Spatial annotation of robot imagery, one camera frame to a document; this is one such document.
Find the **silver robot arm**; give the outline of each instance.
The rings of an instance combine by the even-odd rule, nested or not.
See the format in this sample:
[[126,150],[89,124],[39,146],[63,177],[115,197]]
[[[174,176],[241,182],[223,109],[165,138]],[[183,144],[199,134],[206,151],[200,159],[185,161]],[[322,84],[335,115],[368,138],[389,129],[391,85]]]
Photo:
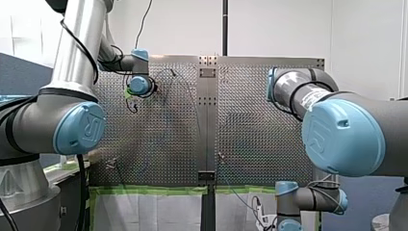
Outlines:
[[[36,96],[0,97],[0,205],[20,231],[57,231],[60,226],[60,190],[49,186],[39,153],[86,154],[102,138],[105,114],[92,92],[97,61],[108,71],[132,71],[132,95],[145,96],[156,88],[148,77],[146,51],[116,54],[102,35],[114,0],[47,2],[64,13],[51,82]],[[0,213],[0,230],[9,230],[8,221]]]

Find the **wire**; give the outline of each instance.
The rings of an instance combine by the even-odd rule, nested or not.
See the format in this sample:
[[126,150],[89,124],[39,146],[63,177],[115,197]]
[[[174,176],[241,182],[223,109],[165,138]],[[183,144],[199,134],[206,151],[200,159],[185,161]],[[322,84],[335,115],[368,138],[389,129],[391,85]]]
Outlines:
[[333,184],[335,187],[333,187],[333,188],[330,188],[330,190],[336,190],[336,189],[338,189],[339,187],[340,187],[340,183],[339,182],[336,182],[336,181],[328,181],[327,179],[328,178],[330,178],[332,176],[332,174],[328,174],[328,175],[326,175],[323,179],[321,179],[321,180],[318,180],[318,181],[311,181],[311,182],[309,182],[308,184],[307,184],[307,186],[306,187],[308,187],[308,188],[313,188],[313,187],[316,187],[316,186],[318,186],[318,185],[320,185],[320,184],[325,184],[325,183],[328,183],[328,184]]
[[79,216],[77,220],[76,230],[82,231],[85,223],[85,211],[87,204],[87,177],[85,173],[85,164],[83,155],[77,155],[79,174],[81,178],[81,203],[79,207]]
[[63,26],[63,28],[69,33],[70,36],[76,41],[76,43],[80,46],[82,52],[84,53],[85,56],[87,56],[90,64],[92,65],[93,72],[94,72],[94,78],[93,78],[93,84],[95,85],[98,82],[99,78],[99,73],[98,73],[98,65],[96,64],[96,61],[93,59],[91,53],[87,49],[87,47],[72,33],[71,30],[66,26],[64,23],[64,20],[61,20],[60,24]]
[[333,201],[335,204],[337,204],[338,207],[333,211],[333,213],[336,212],[336,211],[340,208],[340,209],[341,209],[340,215],[343,215],[343,214],[344,214],[345,209],[343,208],[343,206],[340,204],[340,202],[339,202],[338,200],[336,200],[335,198],[333,198],[333,196],[331,196],[331,195],[327,194],[326,192],[324,192],[324,191],[322,191],[322,190],[320,190],[320,189],[317,189],[317,188],[315,188],[315,187],[309,187],[309,189],[321,193],[322,195],[326,196],[326,197],[329,198],[331,201]]
[[312,181],[309,184],[307,184],[306,188],[319,192],[322,195],[324,195],[325,197],[327,197],[328,199],[332,200],[334,203],[337,204],[337,208],[334,210],[334,212],[336,212],[339,208],[341,209],[341,213],[343,214],[345,209],[343,208],[343,206],[340,204],[340,201],[336,200],[335,198],[333,198],[333,196],[329,195],[328,193],[324,192],[321,189],[316,188],[316,186],[318,186],[319,184],[324,184],[324,183],[329,183],[329,184],[333,184],[336,187],[331,188],[330,190],[337,190],[340,187],[340,183],[335,182],[335,181],[327,181],[327,179],[329,179],[332,176],[332,174],[328,174],[326,175],[323,179],[318,180],[318,181]]
[[14,218],[10,215],[9,211],[6,208],[6,205],[3,203],[3,200],[0,197],[0,210],[3,212],[4,217],[10,225],[12,231],[18,231],[17,224],[15,223]]
[[136,105],[136,103],[134,103],[134,105],[133,105],[134,110],[132,110],[130,108],[129,100],[127,98],[125,99],[125,102],[126,102],[126,108],[129,110],[129,112],[131,112],[133,114],[136,114],[138,112],[138,106]]
[[135,49],[137,49],[137,48],[138,48],[139,37],[140,37],[141,32],[143,31],[143,27],[144,27],[144,20],[146,19],[147,14],[148,14],[148,13],[149,13],[149,11],[150,11],[150,7],[152,6],[152,3],[153,3],[153,0],[150,0],[150,2],[149,2],[149,6],[147,7],[147,10],[146,10],[146,13],[144,13],[143,19],[141,20],[140,30],[139,30],[138,36],[136,37]]
[[[3,124],[3,122],[9,117],[9,115],[11,115],[12,113],[14,113],[15,111],[19,110],[20,108],[22,108],[24,105],[27,105],[28,103],[37,100],[37,97],[24,97],[24,98],[19,98],[19,99],[15,99],[12,100],[10,102],[7,102],[4,105],[0,106],[0,112],[6,109],[9,109],[10,107],[14,107],[15,108],[11,109],[9,112],[5,113],[4,115],[2,115],[2,117],[0,118],[0,126],[1,124]],[[3,203],[3,200],[0,197],[0,210],[3,213],[4,217],[6,218],[7,222],[10,225],[10,228],[12,229],[12,231],[18,231],[18,227],[17,224],[15,223],[14,218],[11,216],[11,214],[9,213],[9,210],[7,209],[6,205]]]

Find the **dark gray robot arm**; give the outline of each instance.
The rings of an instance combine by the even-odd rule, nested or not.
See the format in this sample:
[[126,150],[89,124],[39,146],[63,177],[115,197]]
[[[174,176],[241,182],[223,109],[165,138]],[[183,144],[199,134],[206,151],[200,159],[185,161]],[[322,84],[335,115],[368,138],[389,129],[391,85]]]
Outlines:
[[408,176],[408,102],[367,99],[337,91],[333,79],[315,70],[328,86],[307,84],[308,69],[274,68],[268,99],[303,119],[302,140],[319,169],[343,176]]

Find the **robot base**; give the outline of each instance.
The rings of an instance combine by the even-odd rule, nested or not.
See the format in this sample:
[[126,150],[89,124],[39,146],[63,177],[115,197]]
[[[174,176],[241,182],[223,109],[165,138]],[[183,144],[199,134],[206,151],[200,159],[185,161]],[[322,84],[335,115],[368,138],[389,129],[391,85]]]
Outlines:
[[[10,211],[19,231],[58,231],[60,229],[60,188],[54,186],[41,199]],[[4,215],[0,213],[0,230],[10,230]]]

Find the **metal frame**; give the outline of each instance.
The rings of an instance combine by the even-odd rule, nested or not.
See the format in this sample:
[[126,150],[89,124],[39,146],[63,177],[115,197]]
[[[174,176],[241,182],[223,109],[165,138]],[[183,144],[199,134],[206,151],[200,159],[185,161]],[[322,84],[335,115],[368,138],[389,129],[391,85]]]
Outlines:
[[[175,145],[179,146],[179,153],[178,155],[188,155],[184,159],[182,157],[181,162],[178,164],[183,165],[184,162],[187,161],[188,158],[196,158],[195,160],[195,167],[191,167],[191,165],[185,165],[182,167],[188,167],[188,168],[179,168],[171,165],[171,162],[164,162],[161,160],[156,160],[153,167],[158,167],[152,169],[151,172],[148,174],[144,174],[139,176],[140,178],[145,177],[145,180],[141,181],[135,181],[136,178],[129,178],[129,177],[134,177],[135,172],[129,171],[126,169],[126,167],[121,170],[120,167],[120,159],[124,158],[124,162],[128,164],[132,164],[134,166],[137,164],[137,166],[140,166],[140,163],[135,163],[139,158],[143,158],[143,155],[145,153],[139,153],[138,150],[133,149],[134,145],[137,143],[141,143],[142,141],[140,140],[134,140],[136,136],[139,136],[137,133],[138,131],[133,131],[134,129],[140,128],[138,125],[138,122],[144,122],[142,121],[143,119],[151,119],[151,117],[155,117],[155,112],[157,111],[158,106],[155,104],[148,104],[146,102],[149,102],[150,99],[138,99],[136,103],[140,105],[141,110],[149,110],[149,114],[135,114],[131,115],[124,109],[123,104],[117,105],[116,101],[113,101],[113,98],[115,100],[119,100],[122,98],[122,92],[121,88],[118,87],[121,83],[121,78],[120,76],[117,76],[115,74],[108,74],[104,73],[101,76],[100,84],[98,86],[98,89],[96,90],[96,94],[99,96],[101,104],[106,107],[106,110],[108,111],[108,128],[107,128],[107,136],[108,140],[103,141],[101,144],[101,148],[99,150],[96,150],[96,152],[100,152],[100,155],[102,157],[102,160],[99,161],[96,165],[92,165],[92,171],[90,175],[90,183],[93,185],[111,185],[111,184],[120,184],[121,182],[125,184],[149,184],[149,185],[159,185],[159,186],[168,186],[168,187],[175,187],[175,186],[207,186],[208,187],[208,193],[203,195],[202,198],[202,225],[201,225],[201,230],[202,231],[214,231],[216,229],[216,204],[215,204],[215,187],[216,184],[225,184],[225,182],[220,181],[217,178],[217,169],[219,166],[217,165],[217,153],[220,148],[220,143],[219,143],[219,128],[220,128],[220,123],[222,121],[219,121],[220,117],[220,112],[222,112],[222,94],[220,90],[223,90],[223,83],[222,83],[222,75],[223,71],[225,71],[223,68],[225,68],[228,65],[237,65],[237,66],[242,66],[244,68],[245,66],[250,66],[250,68],[261,68],[262,71],[266,71],[266,73],[262,73],[263,76],[258,76],[258,78],[262,79],[262,81],[265,81],[267,79],[267,73],[268,73],[268,68],[272,67],[273,65],[278,65],[281,67],[314,67],[314,68],[324,68],[324,60],[321,59],[300,59],[300,58],[243,58],[243,57],[219,57],[219,56],[151,56],[150,61],[150,73],[153,78],[156,78],[156,81],[158,82],[159,85],[159,91],[153,96],[160,99],[161,94],[163,94],[161,91],[163,91],[163,87],[166,86],[166,83],[163,81],[168,80],[168,76],[156,76],[158,72],[161,71],[161,69],[164,68],[175,68],[175,69],[182,69],[182,70],[188,70],[185,72],[188,72],[189,76],[186,77],[188,81],[190,82],[189,89],[194,90],[193,93],[193,106],[196,109],[197,115],[197,121],[199,124],[199,129],[197,126],[197,129],[195,131],[196,136],[194,137],[195,139],[195,153],[194,154],[189,154],[186,152],[186,150],[183,149],[184,143],[175,143]],[[256,89],[256,91],[260,90],[261,94],[264,94],[265,89],[263,89],[264,86],[259,87]],[[184,95],[185,89],[183,88],[177,88],[175,90],[175,93],[172,95],[173,98],[168,99],[168,103],[172,105],[172,107],[177,107],[177,105],[180,104],[180,100],[183,100],[183,97],[186,97]],[[181,118],[183,117],[182,123],[185,123],[187,126],[194,126],[195,124],[191,122],[191,108],[188,108],[187,110],[186,105],[181,106],[180,112],[175,112],[176,108],[172,108],[173,111],[171,113],[179,113],[179,115],[175,115],[175,118]],[[268,112],[271,112],[271,108],[268,105],[268,108],[265,111],[261,112],[254,112],[255,114],[266,114]],[[123,123],[128,123],[128,126],[131,127],[131,129],[122,129],[121,131],[116,131],[120,130],[118,128],[110,128],[109,127],[109,121],[110,121],[110,116],[115,116],[116,117],[116,123],[120,123],[119,125],[122,126]],[[155,130],[155,126],[160,129],[160,121],[157,121],[157,124],[155,123],[153,127],[149,128],[150,130],[146,130],[147,128],[142,129],[141,131],[152,131]],[[173,132],[172,136],[177,136],[180,133],[177,132],[176,130]],[[127,139],[127,142],[123,141],[118,141],[115,136],[124,136],[124,140]],[[142,136],[152,136],[151,134],[144,134]],[[113,145],[116,148],[107,148],[104,150],[103,148],[104,145]],[[154,156],[154,158],[165,158],[167,160],[172,160],[172,156],[174,153],[171,152],[171,150],[166,150],[166,148],[160,152],[155,152],[149,149],[145,149],[145,151],[150,151],[152,153],[149,154],[154,154],[157,156]],[[163,175],[165,173],[170,174],[170,172],[165,172],[160,167],[164,167],[167,170],[170,171],[195,171],[192,174],[185,174],[185,173],[180,173],[180,174],[175,174],[178,175],[179,177],[187,177],[185,179],[182,179],[179,181],[178,179],[173,179],[173,178],[165,178],[167,182],[164,181],[164,179],[160,179],[159,181],[156,181],[158,175]],[[273,185],[274,181],[266,182],[265,180],[268,180],[268,178],[265,178],[264,181],[258,181],[258,182],[244,182],[246,183],[251,183],[253,185]],[[240,181],[232,181],[232,184],[242,184]]]
[[[193,155],[196,157],[196,171],[197,173],[195,174],[196,179],[192,180],[185,180],[184,182],[189,182],[189,183],[183,183],[180,184],[176,179],[171,180],[170,182],[155,182],[152,180],[151,177],[154,177],[154,173],[150,173],[150,176],[147,176],[147,180],[142,180],[142,181],[132,181],[132,180],[125,180],[127,184],[153,184],[153,185],[160,185],[160,186],[196,186],[196,185],[213,185],[216,183],[216,179],[205,179],[205,180],[200,180],[199,178],[203,174],[209,174],[209,176],[214,175],[214,172],[217,170],[217,151],[219,150],[219,123],[218,121],[219,118],[219,98],[222,95],[222,92],[218,92],[220,89],[219,81],[220,81],[220,74],[222,74],[221,68],[226,65],[239,65],[239,66],[254,66],[254,68],[257,68],[258,66],[262,67],[265,69],[265,66],[273,66],[273,65],[279,65],[282,67],[316,67],[316,68],[324,68],[324,60],[322,59],[303,59],[303,58],[245,58],[245,57],[219,57],[219,56],[151,56],[150,59],[150,72],[153,77],[160,71],[160,69],[163,68],[186,68],[186,66],[190,69],[189,72],[189,81],[191,83],[190,89],[194,91],[194,107],[197,110],[197,116],[198,116],[198,123],[199,123],[199,131],[196,132],[196,153]],[[215,69],[215,74],[214,76],[208,75],[209,70]],[[102,104],[106,100],[111,100],[112,97],[115,97],[116,100],[120,100],[122,98],[122,89],[118,88],[119,83],[121,82],[121,76],[117,76],[115,74],[111,73],[103,73],[101,77],[101,84],[99,84],[98,88],[96,89],[96,94],[99,94],[100,96],[100,101]],[[159,87],[160,87],[160,81],[163,81],[162,77],[157,77],[158,82],[159,82]],[[180,92],[176,92],[175,95],[176,97],[183,97],[183,95],[180,94]],[[146,119],[146,116],[140,116],[140,115],[130,115],[125,109],[123,109],[123,103],[119,102],[120,104],[117,105],[117,102],[119,101],[110,101],[108,104],[105,105],[107,107],[108,113],[111,113],[113,116],[122,116],[121,122],[124,123],[129,123],[129,125],[132,126],[137,126],[137,122],[140,121],[141,119]],[[143,104],[145,100],[138,100],[137,103],[141,104],[140,109],[141,110],[146,110],[149,109],[149,104]],[[177,107],[177,102],[172,101],[170,103],[174,103],[175,107]],[[154,116],[155,111],[152,109],[151,111],[152,116]],[[127,139],[133,139],[131,136],[131,131],[124,132],[120,131],[116,132],[115,134],[109,134],[108,136],[128,136],[126,137]],[[104,145],[115,145],[115,146],[121,146],[122,144],[120,143],[102,143],[101,146],[103,147]],[[132,162],[132,158],[140,158],[139,156],[135,156],[138,152],[135,152],[134,150],[131,149],[131,146],[128,146],[126,148],[125,152],[128,153],[123,153],[121,151],[121,155],[127,156],[127,162]],[[118,184],[121,180],[118,177],[117,172],[112,172],[111,169],[106,169],[106,164],[110,162],[112,159],[115,158],[115,155],[118,155],[117,151],[115,153],[115,149],[112,149],[110,153],[106,153],[104,151],[101,152],[102,154],[102,163],[98,163],[94,165],[93,172],[97,172],[98,176],[97,177],[105,177],[106,180],[100,181],[100,180],[94,180],[95,178],[92,178],[91,176],[91,183],[94,185],[105,185],[105,184]],[[132,172],[123,172],[124,177],[128,177],[132,175]],[[245,183],[252,183],[252,184],[260,184],[259,182],[245,182]]]

